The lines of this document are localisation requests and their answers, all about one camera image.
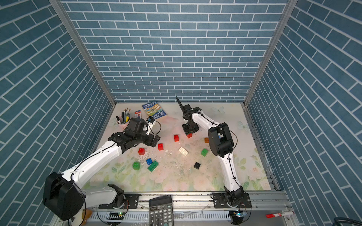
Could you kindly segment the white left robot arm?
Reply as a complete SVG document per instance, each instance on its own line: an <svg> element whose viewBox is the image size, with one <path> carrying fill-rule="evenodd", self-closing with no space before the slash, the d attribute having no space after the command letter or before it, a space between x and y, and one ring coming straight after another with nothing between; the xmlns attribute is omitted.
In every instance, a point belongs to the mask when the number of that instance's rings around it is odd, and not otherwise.
<svg viewBox="0 0 362 226"><path fill-rule="evenodd" d="M133 117L123 131L113 133L101 148L80 163L62 173L51 173L45 180L43 204L63 221L93 206L110 204L114 209L123 208L125 196L120 187L108 184L100 191L87 192L84 186L100 169L127 150L139 144L155 147L160 140L160 136L152 132L156 123L153 117L146 120Z"/></svg>

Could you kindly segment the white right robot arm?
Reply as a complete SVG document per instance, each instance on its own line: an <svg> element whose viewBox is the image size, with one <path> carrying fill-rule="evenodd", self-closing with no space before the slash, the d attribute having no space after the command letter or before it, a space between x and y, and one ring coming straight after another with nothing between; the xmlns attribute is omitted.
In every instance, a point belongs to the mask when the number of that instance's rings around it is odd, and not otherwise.
<svg viewBox="0 0 362 226"><path fill-rule="evenodd" d="M187 121L182 125L185 135L194 134L200 128L208 132L210 150L217 156L221 164L227 204L231 207L238 206L251 209L249 194L238 180L233 162L233 151L237 146L232 138L235 134L229 129L227 123L212 120L203 113L201 108L182 105L178 98L176 100L183 112L183 119Z"/></svg>

